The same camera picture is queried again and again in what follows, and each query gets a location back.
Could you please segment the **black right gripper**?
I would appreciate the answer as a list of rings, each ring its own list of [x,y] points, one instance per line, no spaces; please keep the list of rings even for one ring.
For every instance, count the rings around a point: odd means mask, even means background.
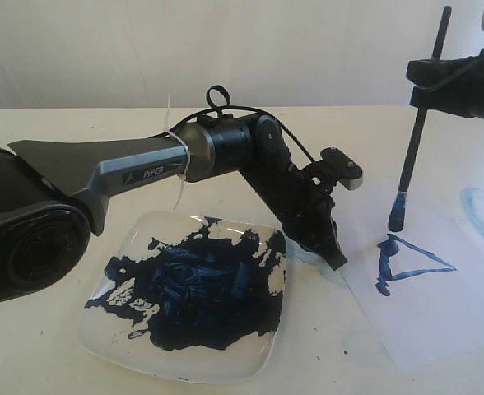
[[[484,119],[484,49],[479,57],[410,61],[407,79],[414,85],[409,105]]]

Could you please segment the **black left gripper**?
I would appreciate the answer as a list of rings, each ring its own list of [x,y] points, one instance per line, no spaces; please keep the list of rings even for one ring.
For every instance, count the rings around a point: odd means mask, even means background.
[[[286,235],[303,249],[317,253],[336,271],[347,263],[331,217],[333,200],[291,161],[283,168],[256,160],[241,170]]]

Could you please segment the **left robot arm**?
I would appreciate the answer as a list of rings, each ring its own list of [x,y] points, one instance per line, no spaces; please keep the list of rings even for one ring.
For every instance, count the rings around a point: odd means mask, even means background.
[[[331,192],[354,189],[361,169],[335,147],[298,168],[272,115],[193,114],[149,138],[102,142],[22,140],[0,148],[0,302],[66,276],[105,226],[109,200],[178,175],[196,183],[242,174],[301,248],[332,268],[337,241]]]

